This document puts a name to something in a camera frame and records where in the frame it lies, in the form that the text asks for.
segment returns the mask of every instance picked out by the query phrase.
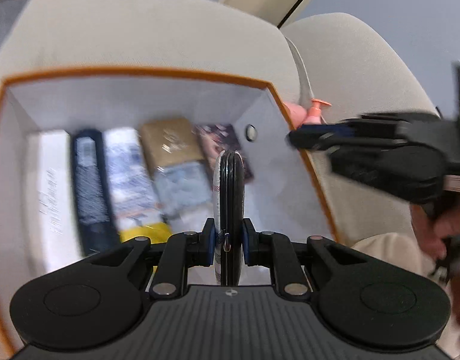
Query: light blue package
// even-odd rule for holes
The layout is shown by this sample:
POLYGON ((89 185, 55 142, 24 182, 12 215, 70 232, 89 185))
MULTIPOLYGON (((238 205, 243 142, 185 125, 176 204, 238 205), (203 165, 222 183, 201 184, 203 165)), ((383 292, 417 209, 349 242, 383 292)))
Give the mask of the light blue package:
POLYGON ((154 174, 163 213, 174 218, 180 211, 210 202, 212 194, 205 168, 200 162, 186 162, 154 174))
POLYGON ((129 127, 103 135, 108 186, 119 231, 162 221, 160 203, 147 173, 138 133, 129 127))

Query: tan package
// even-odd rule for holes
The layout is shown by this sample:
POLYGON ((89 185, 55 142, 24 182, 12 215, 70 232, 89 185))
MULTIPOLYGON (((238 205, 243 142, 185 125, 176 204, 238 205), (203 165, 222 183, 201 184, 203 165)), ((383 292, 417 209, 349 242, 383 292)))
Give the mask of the tan package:
POLYGON ((193 126, 184 117, 146 123, 140 138, 151 173, 158 167, 204 159, 193 126))

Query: pink bottle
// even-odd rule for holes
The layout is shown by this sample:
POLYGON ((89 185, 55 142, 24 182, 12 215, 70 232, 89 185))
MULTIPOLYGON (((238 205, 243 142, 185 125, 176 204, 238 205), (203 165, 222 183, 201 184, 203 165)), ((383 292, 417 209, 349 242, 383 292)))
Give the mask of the pink bottle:
POLYGON ((293 103, 283 103, 288 110, 290 120, 295 128, 302 124, 322 124, 322 110, 320 106, 331 105, 320 99, 312 99, 312 107, 307 111, 301 105, 293 103))

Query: finger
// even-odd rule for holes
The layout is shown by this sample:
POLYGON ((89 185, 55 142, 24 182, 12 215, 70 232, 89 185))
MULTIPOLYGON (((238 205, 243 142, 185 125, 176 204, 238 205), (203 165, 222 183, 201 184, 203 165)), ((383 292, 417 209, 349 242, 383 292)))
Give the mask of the finger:
POLYGON ((439 238, 460 234, 460 206, 442 214, 435 222, 434 232, 439 238))
POLYGON ((410 206, 413 232, 421 251, 433 259, 444 259, 446 247, 440 238, 433 232, 428 216, 418 205, 410 206))

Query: yellow item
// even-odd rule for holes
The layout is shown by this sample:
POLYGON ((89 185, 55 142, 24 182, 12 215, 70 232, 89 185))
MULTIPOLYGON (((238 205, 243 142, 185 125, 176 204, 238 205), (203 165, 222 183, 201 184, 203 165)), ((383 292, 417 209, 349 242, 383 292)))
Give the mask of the yellow item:
POLYGON ((166 242, 170 236, 170 226, 163 222, 134 227, 120 232, 121 242, 128 241, 135 237, 148 237, 152 244, 160 244, 166 242))

